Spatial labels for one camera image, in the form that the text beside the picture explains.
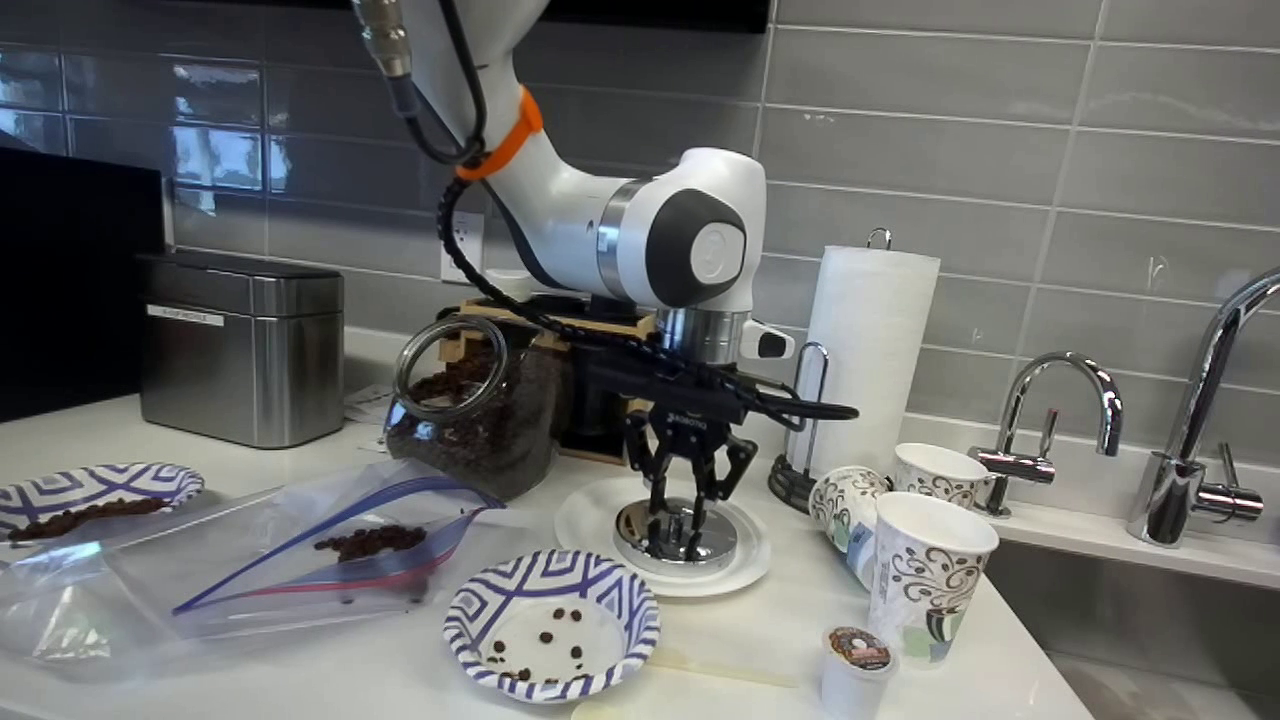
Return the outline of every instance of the blue and white plate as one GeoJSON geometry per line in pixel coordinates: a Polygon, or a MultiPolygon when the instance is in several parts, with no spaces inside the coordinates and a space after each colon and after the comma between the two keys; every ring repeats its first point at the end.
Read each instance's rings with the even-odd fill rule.
{"type": "Polygon", "coordinates": [[[548,549],[473,577],[447,604],[457,665],[521,705],[574,705],[624,683],[660,634],[649,583],[624,565],[548,549]]]}
{"type": "Polygon", "coordinates": [[[21,483],[0,483],[0,539],[56,523],[87,507],[177,507],[193,500],[206,478],[180,465],[94,465],[21,483]]]}

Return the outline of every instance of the faucet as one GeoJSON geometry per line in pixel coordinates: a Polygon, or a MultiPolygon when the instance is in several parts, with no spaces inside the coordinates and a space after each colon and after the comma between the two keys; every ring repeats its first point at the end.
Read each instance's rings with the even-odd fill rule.
{"type": "Polygon", "coordinates": [[[1052,446],[1052,428],[1058,428],[1058,413],[1048,413],[1045,419],[1045,434],[1042,434],[1042,451],[1023,454],[1012,451],[1018,441],[1018,413],[1023,406],[1028,389],[1052,367],[1052,365],[1068,365],[1076,367],[1094,389],[1095,389],[1095,406],[1101,406],[1101,425],[1095,425],[1095,446],[1103,454],[1119,451],[1119,428],[1123,428],[1123,405],[1119,405],[1119,383],[1111,370],[1103,370],[1095,360],[1082,354],[1082,350],[1045,350],[1035,360],[1028,360],[1007,389],[1005,400],[1005,415],[1001,415],[1001,430],[997,430],[997,446],[973,446],[967,454],[977,454],[988,470],[997,470],[997,483],[988,493],[988,512],[994,517],[1007,517],[1005,497],[1007,497],[1007,474],[1018,478],[1035,478],[1035,483],[1052,483],[1058,467],[1048,460],[1052,446]]]}
{"type": "Polygon", "coordinates": [[[1202,338],[1190,393],[1181,400],[1181,415],[1173,419],[1165,451],[1151,451],[1145,488],[1134,507],[1134,533],[1151,544],[1177,544],[1194,512],[1207,512],[1219,521],[1257,521],[1265,500],[1236,478],[1234,446],[1219,445],[1225,483],[1203,483],[1203,465],[1196,460],[1196,445],[1207,419],[1207,406],[1225,383],[1234,348],[1248,316],[1280,292],[1280,269],[1254,275],[1236,287],[1219,313],[1207,318],[1202,338]]]}

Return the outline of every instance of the paper towel roll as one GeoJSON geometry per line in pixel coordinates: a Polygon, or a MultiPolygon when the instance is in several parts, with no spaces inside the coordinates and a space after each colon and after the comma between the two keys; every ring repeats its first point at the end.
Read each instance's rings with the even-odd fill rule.
{"type": "MultiPolygon", "coordinates": [[[[892,465],[892,445],[905,428],[915,354],[932,308],[942,258],[829,245],[812,292],[809,338],[829,350],[831,405],[861,406],[861,419],[831,419],[788,441],[788,465],[804,467],[812,445],[812,474],[842,465],[892,465]]],[[[816,397],[820,354],[799,367],[799,397],[816,397]]]]}

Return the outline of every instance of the sink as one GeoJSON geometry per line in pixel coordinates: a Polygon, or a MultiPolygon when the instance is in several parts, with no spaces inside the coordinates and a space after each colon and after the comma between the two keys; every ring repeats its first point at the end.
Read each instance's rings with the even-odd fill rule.
{"type": "Polygon", "coordinates": [[[1005,544],[988,577],[1095,720],[1280,716],[1267,588],[1028,544],[1005,544]]]}

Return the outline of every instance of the white plate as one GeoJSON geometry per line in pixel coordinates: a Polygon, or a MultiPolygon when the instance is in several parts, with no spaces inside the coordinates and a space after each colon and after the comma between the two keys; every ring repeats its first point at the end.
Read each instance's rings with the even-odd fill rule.
{"type": "Polygon", "coordinates": [[[26,483],[0,483],[0,534],[110,505],[162,500],[162,507],[177,507],[199,488],[206,478],[180,465],[94,465],[26,483]]]}
{"type": "Polygon", "coordinates": [[[635,474],[629,478],[588,478],[581,493],[574,493],[560,512],[556,512],[556,539],[565,549],[588,549],[603,555],[620,555],[654,597],[730,597],[750,583],[755,583],[767,573],[772,544],[761,533],[761,523],[730,505],[714,505],[731,528],[738,528],[738,549],[730,565],[674,565],[674,560],[654,560],[635,549],[620,549],[624,539],[615,534],[615,512],[624,505],[643,500],[643,483],[635,474]]]}
{"type": "Polygon", "coordinates": [[[597,551],[548,549],[473,577],[447,604],[457,665],[521,705],[574,705],[649,665],[660,634],[643,579],[597,551]]]}

